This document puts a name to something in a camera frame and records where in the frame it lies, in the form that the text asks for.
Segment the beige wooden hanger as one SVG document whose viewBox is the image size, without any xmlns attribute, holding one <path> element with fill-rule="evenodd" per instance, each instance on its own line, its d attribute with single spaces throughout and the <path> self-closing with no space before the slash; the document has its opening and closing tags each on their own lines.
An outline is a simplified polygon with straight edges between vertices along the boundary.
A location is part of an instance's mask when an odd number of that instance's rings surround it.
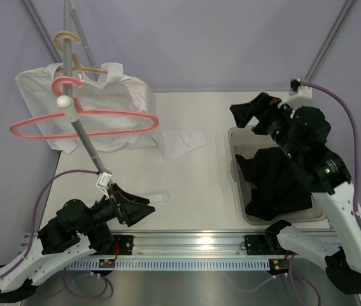
<svg viewBox="0 0 361 306">
<path fill-rule="evenodd" d="M 61 51 L 63 54 L 65 53 L 65 51 L 64 51 L 64 47 L 62 45 L 62 41 L 64 41 L 65 39 L 73 40 L 78 44 L 81 43 L 81 38 L 75 33 L 72 33 L 69 31 L 61 31 L 61 32 L 57 33 L 55 35 L 53 41 L 54 41 L 56 48 L 59 51 Z M 73 68 L 72 68 L 73 71 L 82 72 L 82 73 L 94 73 L 94 74 L 98 74 L 98 75 L 107 75 L 108 74 L 108 71 L 105 69 L 82 66 L 77 54 L 74 52 L 71 52 L 71 58 L 72 58 L 72 63 L 73 63 Z"/>
</svg>

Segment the white shirt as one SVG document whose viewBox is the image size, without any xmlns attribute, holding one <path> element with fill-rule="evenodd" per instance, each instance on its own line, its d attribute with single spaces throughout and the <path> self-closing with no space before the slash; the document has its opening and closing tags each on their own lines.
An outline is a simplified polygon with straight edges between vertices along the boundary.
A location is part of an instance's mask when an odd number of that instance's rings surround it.
<svg viewBox="0 0 361 306">
<path fill-rule="evenodd" d="M 60 111 L 56 104 L 57 97 L 51 89 L 53 80 L 62 75 L 58 70 L 60 66 L 59 63 L 50 64 L 44 68 L 24 71 L 16 76 L 17 87 L 33 117 Z M 91 80 L 84 73 L 73 72 L 73 76 L 83 82 L 82 88 L 73 89 L 73 94 L 79 99 L 83 109 L 112 109 L 157 114 L 155 94 L 147 83 L 125 75 L 120 63 L 107 62 L 101 67 L 107 70 L 108 74 L 100 75 L 96 81 Z M 151 125 L 148 119 L 123 115 L 84 115 L 80 121 L 88 133 L 142 129 Z M 165 131 L 159 127 L 145 133 L 93 136 L 90 140 L 100 152 L 157 146 L 164 159 L 180 157 L 208 143 L 202 129 Z"/>
</svg>

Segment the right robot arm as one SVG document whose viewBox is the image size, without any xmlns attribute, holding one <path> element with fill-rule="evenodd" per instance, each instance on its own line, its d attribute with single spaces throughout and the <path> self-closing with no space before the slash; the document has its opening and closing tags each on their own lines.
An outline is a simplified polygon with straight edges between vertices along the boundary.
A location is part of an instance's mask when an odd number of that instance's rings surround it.
<svg viewBox="0 0 361 306">
<path fill-rule="evenodd" d="M 232 105 L 236 126 L 244 128 L 252 118 L 252 131 L 269 135 L 290 161 L 299 182 L 327 215 L 341 246 L 330 247 L 281 220 L 265 229 L 268 251 L 292 251 L 319 266 L 342 293 L 361 294 L 361 207 L 355 178 L 326 141 L 331 130 L 318 108 L 293 109 L 279 98 L 260 93 L 248 103 Z"/>
</svg>

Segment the black shirt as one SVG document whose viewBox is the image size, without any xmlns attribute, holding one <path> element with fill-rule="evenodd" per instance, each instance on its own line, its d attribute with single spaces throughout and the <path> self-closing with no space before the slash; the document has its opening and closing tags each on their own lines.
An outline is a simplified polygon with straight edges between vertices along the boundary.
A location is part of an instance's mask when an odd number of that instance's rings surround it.
<svg viewBox="0 0 361 306">
<path fill-rule="evenodd" d="M 311 194 L 299 182 L 280 148 L 259 149 L 251 159 L 237 154 L 236 161 L 244 180 L 255 186 L 245 206 L 246 214 L 270 221 L 312 207 Z"/>
</svg>

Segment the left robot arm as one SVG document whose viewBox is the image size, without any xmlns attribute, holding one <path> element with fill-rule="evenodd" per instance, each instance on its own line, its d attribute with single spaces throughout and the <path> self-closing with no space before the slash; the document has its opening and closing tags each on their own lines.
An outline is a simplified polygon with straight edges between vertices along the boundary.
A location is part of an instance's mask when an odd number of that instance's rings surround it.
<svg viewBox="0 0 361 306">
<path fill-rule="evenodd" d="M 24 252 L 0 266 L 0 303 L 25 300 L 71 263 L 112 250 L 108 221 L 117 219 L 130 227 L 154 211 L 149 199 L 129 194 L 117 184 L 92 206 L 78 199 L 67 201 L 30 239 Z"/>
</svg>

